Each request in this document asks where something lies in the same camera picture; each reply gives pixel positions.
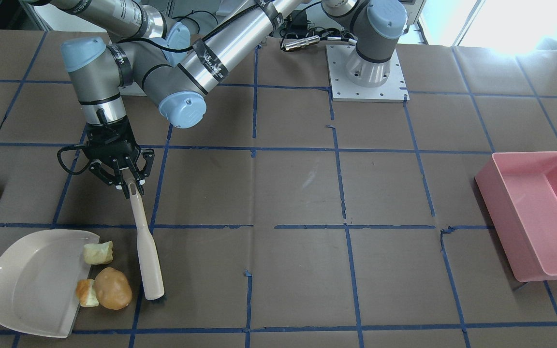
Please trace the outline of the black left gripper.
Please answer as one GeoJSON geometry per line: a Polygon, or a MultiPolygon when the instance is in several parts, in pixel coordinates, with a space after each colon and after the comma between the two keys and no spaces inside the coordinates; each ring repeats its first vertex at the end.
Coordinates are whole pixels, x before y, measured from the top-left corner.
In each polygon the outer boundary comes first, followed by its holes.
{"type": "Polygon", "coordinates": [[[106,125],[87,125],[84,155],[90,161],[90,171],[107,185],[115,185],[127,200],[130,199],[128,180],[135,179],[137,194],[143,196],[143,185],[152,171],[155,152],[141,148],[128,119],[106,125]]]}

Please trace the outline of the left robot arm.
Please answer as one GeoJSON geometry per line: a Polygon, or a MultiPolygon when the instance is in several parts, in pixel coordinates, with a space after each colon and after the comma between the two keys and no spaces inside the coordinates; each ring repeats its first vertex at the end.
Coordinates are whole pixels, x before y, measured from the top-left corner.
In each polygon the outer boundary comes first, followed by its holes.
{"type": "Polygon", "coordinates": [[[208,34],[188,29],[133,0],[56,0],[55,6],[102,27],[115,40],[75,38],[60,46],[65,69],[87,124],[83,145],[56,157],[70,175],[89,170],[128,199],[144,194],[153,150],[137,143],[121,89],[137,84],[161,116],[179,129],[197,125],[204,97],[221,84],[267,36],[284,24],[298,0],[244,0],[208,34]]]}

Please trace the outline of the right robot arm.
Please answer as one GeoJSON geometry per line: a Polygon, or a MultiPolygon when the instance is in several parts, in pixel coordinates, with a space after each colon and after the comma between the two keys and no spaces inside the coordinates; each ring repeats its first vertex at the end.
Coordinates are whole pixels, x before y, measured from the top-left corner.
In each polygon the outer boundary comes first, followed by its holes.
{"type": "Polygon", "coordinates": [[[192,50],[191,34],[180,22],[153,6],[134,0],[27,0],[31,6],[51,4],[64,13],[102,27],[113,41],[148,39],[172,66],[192,50]]]}

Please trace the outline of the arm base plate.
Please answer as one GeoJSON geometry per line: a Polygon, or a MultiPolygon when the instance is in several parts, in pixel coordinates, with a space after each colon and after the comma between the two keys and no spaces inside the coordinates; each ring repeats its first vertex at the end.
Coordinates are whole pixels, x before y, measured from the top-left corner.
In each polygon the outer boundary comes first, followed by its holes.
{"type": "Polygon", "coordinates": [[[376,64],[360,57],[353,45],[326,47],[332,98],[343,102],[403,103],[410,100],[396,50],[376,64]]]}
{"type": "Polygon", "coordinates": [[[119,94],[123,96],[146,96],[146,93],[142,90],[141,86],[136,82],[133,82],[129,86],[119,86],[119,94]]]}

